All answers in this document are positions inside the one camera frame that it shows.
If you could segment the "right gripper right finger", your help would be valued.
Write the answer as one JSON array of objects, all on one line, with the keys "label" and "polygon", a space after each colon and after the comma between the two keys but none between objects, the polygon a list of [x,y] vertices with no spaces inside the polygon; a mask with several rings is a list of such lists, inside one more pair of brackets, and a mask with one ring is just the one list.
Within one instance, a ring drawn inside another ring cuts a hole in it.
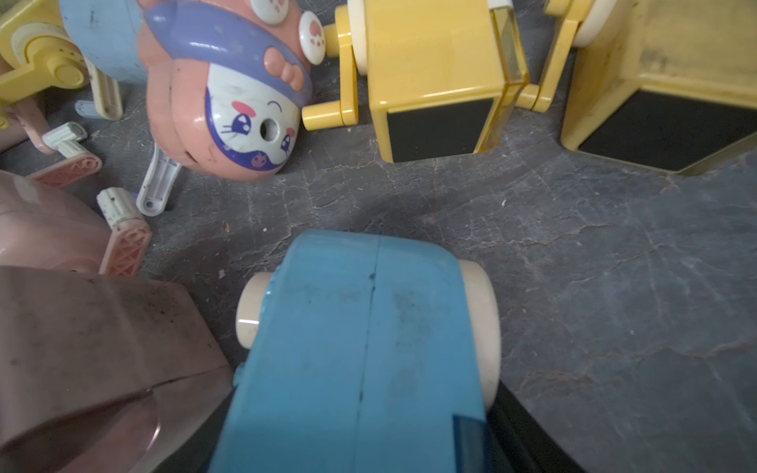
[{"label": "right gripper right finger", "polygon": [[585,473],[502,382],[487,422],[493,472]]}]

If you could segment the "yellow black pencil sharpener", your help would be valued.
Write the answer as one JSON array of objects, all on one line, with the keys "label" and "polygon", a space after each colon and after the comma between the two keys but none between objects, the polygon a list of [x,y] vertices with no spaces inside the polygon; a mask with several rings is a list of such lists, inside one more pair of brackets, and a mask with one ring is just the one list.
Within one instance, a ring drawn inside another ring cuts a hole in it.
[{"label": "yellow black pencil sharpener", "polygon": [[549,1],[555,35],[518,106],[545,112],[568,60],[561,144],[675,175],[756,146],[752,1]]}]

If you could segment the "light blue pencil sharpener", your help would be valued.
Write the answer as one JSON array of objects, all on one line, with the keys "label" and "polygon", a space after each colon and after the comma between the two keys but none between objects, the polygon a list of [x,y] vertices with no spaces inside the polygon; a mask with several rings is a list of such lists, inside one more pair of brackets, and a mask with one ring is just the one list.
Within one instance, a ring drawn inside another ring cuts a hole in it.
[{"label": "light blue pencil sharpener", "polygon": [[418,240],[303,233],[236,312],[248,350],[213,472],[489,472],[501,325],[484,268]]}]

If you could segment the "blue grey pencil sharpener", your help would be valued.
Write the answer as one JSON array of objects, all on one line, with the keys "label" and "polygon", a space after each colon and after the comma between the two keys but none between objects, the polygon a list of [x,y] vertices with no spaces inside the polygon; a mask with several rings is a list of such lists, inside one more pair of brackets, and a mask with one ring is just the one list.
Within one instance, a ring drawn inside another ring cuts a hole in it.
[{"label": "blue grey pencil sharpener", "polygon": [[119,86],[147,82],[137,50],[142,9],[135,1],[61,1],[59,7],[65,30],[85,57],[95,112],[121,120]]}]

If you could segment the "pink red-drawer pencil sharpener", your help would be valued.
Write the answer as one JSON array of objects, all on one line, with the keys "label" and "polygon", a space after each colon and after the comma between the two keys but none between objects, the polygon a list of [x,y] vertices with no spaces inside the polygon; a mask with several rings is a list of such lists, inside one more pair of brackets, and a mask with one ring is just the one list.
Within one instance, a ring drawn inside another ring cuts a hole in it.
[{"label": "pink red-drawer pencil sharpener", "polygon": [[232,391],[174,283],[1,271],[1,468],[154,472]]}]

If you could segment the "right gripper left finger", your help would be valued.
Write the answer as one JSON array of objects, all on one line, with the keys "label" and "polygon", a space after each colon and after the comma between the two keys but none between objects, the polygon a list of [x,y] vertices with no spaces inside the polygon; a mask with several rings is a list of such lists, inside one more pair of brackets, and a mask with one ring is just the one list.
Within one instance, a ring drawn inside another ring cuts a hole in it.
[{"label": "right gripper left finger", "polygon": [[233,399],[231,392],[213,411],[200,428],[172,455],[164,460],[155,473],[205,473],[226,421]]}]

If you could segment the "pink boxy pencil sharpener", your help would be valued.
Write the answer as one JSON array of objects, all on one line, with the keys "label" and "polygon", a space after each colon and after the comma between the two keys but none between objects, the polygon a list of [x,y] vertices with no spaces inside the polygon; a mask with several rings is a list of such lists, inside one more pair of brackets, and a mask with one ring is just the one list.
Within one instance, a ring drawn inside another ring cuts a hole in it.
[{"label": "pink boxy pencil sharpener", "polygon": [[9,125],[1,131],[1,151],[29,140],[37,151],[63,157],[61,162],[28,175],[31,181],[53,188],[64,188],[95,175],[102,169],[103,161],[81,144],[88,137],[85,128],[74,121],[52,128],[45,116],[43,99],[39,95],[30,96],[11,106],[2,106],[1,110],[7,114],[7,120],[3,124]]}]

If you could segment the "yellow crank pencil sharpener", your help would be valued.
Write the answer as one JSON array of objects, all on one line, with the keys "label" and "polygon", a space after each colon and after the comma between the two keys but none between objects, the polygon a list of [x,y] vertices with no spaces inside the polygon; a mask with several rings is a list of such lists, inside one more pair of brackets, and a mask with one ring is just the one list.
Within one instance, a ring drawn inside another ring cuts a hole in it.
[{"label": "yellow crank pencil sharpener", "polygon": [[17,2],[1,16],[1,128],[10,127],[9,108],[49,88],[89,84],[85,58],[67,31],[54,0]]}]

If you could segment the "yellow white pencil sharpener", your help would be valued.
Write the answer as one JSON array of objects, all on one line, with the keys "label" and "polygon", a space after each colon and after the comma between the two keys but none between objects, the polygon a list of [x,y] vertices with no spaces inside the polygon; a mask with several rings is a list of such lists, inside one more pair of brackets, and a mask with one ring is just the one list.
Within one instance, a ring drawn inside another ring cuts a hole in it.
[{"label": "yellow white pencil sharpener", "polygon": [[340,95],[304,108],[305,128],[357,124],[366,77],[388,163],[491,151],[530,81],[510,1],[349,1],[324,32]]}]

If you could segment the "peach round pencil sharpener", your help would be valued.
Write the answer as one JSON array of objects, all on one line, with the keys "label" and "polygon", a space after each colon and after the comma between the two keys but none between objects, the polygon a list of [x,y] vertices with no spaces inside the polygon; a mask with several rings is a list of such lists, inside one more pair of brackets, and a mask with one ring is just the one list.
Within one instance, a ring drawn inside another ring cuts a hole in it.
[{"label": "peach round pencil sharpener", "polygon": [[290,159],[311,67],[326,53],[319,17],[295,1],[142,1],[137,40],[155,140],[143,183],[170,165],[229,181],[272,177]]}]

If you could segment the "pink clear-drawer pencil sharpener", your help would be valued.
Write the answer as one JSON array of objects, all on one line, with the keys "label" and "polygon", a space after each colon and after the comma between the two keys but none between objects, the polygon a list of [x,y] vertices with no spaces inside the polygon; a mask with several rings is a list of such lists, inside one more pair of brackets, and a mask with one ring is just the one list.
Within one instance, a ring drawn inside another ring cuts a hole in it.
[{"label": "pink clear-drawer pencil sharpener", "polygon": [[121,187],[102,190],[96,213],[72,194],[1,173],[1,264],[110,276],[135,275],[152,231]]}]

